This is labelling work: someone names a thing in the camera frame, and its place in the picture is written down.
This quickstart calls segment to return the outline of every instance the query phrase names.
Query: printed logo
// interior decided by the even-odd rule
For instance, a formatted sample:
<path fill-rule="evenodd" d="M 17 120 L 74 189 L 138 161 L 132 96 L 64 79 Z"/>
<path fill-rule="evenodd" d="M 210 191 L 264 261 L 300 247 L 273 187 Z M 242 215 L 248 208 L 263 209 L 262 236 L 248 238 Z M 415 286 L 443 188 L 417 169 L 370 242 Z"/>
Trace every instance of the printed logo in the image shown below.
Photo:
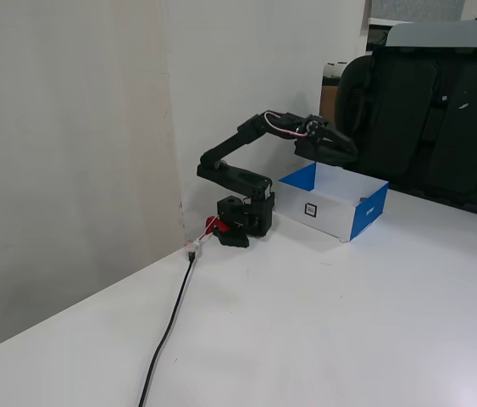
<path fill-rule="evenodd" d="M 317 206 L 315 206 L 313 203 L 306 203 L 304 214 L 311 216 L 312 218 L 317 218 Z"/>

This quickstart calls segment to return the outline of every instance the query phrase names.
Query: robotic arm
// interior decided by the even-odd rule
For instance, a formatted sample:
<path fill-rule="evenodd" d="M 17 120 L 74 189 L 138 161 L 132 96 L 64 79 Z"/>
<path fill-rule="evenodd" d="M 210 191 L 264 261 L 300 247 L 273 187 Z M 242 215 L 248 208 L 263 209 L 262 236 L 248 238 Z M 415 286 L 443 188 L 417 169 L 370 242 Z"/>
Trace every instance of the robotic arm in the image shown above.
<path fill-rule="evenodd" d="M 263 237 L 272 226 L 275 205 L 272 180 L 232 167 L 222 160 L 266 133 L 296 140 L 295 154 L 312 161 L 342 165 L 358 157 L 354 142 L 321 117 L 309 115 L 303 118 L 270 110 L 254 115 L 238 127 L 233 137 L 204 153 L 197 167 L 198 176 L 250 199 L 250 203 L 245 203 L 241 198 L 230 196 L 217 203 L 220 223 L 214 229 L 214 235 L 225 246 L 246 248 L 249 246 L 247 235 Z"/>

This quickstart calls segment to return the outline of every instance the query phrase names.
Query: white wall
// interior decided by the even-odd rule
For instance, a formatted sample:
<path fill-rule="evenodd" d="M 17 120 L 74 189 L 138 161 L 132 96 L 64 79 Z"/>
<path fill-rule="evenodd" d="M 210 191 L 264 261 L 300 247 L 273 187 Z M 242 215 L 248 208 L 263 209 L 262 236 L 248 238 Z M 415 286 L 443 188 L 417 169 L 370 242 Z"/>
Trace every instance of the white wall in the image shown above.
<path fill-rule="evenodd" d="M 466 0 L 462 10 L 461 20 L 477 19 L 477 0 Z"/>
<path fill-rule="evenodd" d="M 158 0 L 0 0 L 0 342 L 182 242 Z"/>
<path fill-rule="evenodd" d="M 327 61 L 363 53 L 364 0 L 167 0 L 170 90 L 186 235 L 230 193 L 197 178 L 203 152 L 266 109 L 319 112 Z M 229 164 L 278 176 L 300 164 L 292 142 L 265 136 Z"/>

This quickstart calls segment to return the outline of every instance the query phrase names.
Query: white box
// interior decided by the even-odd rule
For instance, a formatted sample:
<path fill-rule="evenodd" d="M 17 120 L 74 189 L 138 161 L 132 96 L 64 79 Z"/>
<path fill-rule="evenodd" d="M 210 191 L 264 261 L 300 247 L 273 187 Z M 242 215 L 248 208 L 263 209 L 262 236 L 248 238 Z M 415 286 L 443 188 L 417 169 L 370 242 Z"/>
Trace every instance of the white box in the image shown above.
<path fill-rule="evenodd" d="M 280 179 L 275 211 L 350 242 L 382 213 L 389 183 L 313 163 Z"/>

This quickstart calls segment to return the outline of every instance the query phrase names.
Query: white wire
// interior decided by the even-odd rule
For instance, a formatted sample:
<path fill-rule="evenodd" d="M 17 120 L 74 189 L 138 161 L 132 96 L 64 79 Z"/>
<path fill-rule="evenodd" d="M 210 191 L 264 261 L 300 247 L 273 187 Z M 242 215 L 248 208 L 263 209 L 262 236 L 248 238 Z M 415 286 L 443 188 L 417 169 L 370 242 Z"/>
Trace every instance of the white wire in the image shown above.
<path fill-rule="evenodd" d="M 270 120 L 268 118 L 268 115 L 271 115 L 271 116 L 274 116 L 276 119 L 281 119 L 281 116 L 274 113 L 274 112 L 264 112 L 264 119 L 266 120 L 266 122 L 269 124 L 270 127 L 272 127 L 273 129 L 276 129 L 277 131 L 281 131 L 282 133 L 285 133 L 285 134 L 290 134 L 291 136 L 294 136 L 294 137 L 307 137 L 308 134 L 307 133 L 297 133 L 295 131 L 290 131 L 290 130 L 283 130 L 283 129 L 280 129 L 279 127 L 276 127 L 275 125 L 273 125 L 272 123 L 270 123 Z"/>
<path fill-rule="evenodd" d="M 202 240 L 203 237 L 207 236 L 206 235 L 206 232 L 208 231 L 208 229 L 210 228 L 211 225 L 214 224 L 214 222 L 219 219 L 218 216 L 214 216 L 214 218 L 212 219 L 212 221 L 208 224 L 208 226 L 206 226 L 206 229 L 204 230 L 204 233 L 197 239 L 198 241 Z"/>

